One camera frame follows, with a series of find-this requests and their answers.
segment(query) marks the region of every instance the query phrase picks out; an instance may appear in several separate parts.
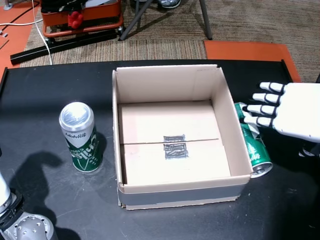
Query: green and white can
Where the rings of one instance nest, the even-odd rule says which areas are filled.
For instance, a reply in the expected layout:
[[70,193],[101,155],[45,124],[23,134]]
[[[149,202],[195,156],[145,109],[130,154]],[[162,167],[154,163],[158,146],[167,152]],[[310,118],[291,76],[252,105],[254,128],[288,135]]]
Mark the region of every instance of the green and white can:
[[[246,104],[242,102],[235,104],[239,119],[251,116],[249,112],[243,111],[243,107],[245,106]],[[263,176],[270,172],[273,164],[261,139],[259,129],[257,126],[251,124],[240,123],[240,125],[253,169],[251,178]]]
[[66,105],[59,123],[69,147],[73,166],[85,173],[96,170],[102,161],[92,109],[83,102]]

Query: brown carpet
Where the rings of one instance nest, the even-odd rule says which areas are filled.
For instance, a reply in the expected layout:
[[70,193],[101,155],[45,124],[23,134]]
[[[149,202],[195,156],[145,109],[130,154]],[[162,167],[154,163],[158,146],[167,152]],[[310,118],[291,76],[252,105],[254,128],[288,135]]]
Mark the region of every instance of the brown carpet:
[[[286,44],[301,79],[316,80],[320,73],[319,0],[206,0],[206,5],[214,40]],[[127,26],[135,10],[129,0],[122,0],[122,8]],[[139,30],[135,28],[129,39],[55,53],[53,62],[205,59],[205,39],[198,0],[182,0],[180,7],[170,11],[158,9],[155,3],[142,16]],[[33,27],[26,49],[42,44]],[[45,56],[21,66],[47,64]]]

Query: open cardboard box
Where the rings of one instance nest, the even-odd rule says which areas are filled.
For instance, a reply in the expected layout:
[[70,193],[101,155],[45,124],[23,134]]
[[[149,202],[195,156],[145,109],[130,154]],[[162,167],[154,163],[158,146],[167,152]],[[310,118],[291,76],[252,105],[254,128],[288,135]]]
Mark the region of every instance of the open cardboard box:
[[217,65],[113,71],[119,205],[128,210],[233,201],[252,167]]

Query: black cable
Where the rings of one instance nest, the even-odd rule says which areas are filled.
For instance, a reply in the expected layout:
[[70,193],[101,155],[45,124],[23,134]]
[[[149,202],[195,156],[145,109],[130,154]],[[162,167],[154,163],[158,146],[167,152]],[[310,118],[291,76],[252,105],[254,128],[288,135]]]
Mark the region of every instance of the black cable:
[[[39,1],[35,1],[35,3],[36,3],[36,4],[34,5],[34,7],[36,7],[36,6],[38,6],[38,5],[40,4]],[[17,19],[19,19],[20,17],[22,17],[23,15],[25,15],[27,12],[29,12],[30,10],[32,10],[34,7],[32,6],[32,7],[30,7],[29,9],[25,10],[23,13],[21,13],[19,16],[17,16],[15,19],[13,19],[10,23],[11,23],[11,24],[14,23]],[[4,28],[2,28],[1,31],[4,31],[8,26],[10,26],[10,25],[4,26]]]

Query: table surface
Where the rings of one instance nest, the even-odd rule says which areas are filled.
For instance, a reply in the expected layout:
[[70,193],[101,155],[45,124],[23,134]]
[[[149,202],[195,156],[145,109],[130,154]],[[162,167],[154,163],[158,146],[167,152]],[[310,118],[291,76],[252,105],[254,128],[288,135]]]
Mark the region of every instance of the table surface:
[[[315,239],[319,161],[298,157],[302,141],[263,130],[274,162],[234,202],[128,211],[118,206],[113,151],[112,70],[124,66],[219,64],[233,100],[249,102],[262,81],[290,81],[281,62],[148,60],[10,69],[1,91],[0,170],[25,197],[25,211],[56,225],[60,240]],[[72,166],[58,116],[63,106],[92,107],[102,166]]]

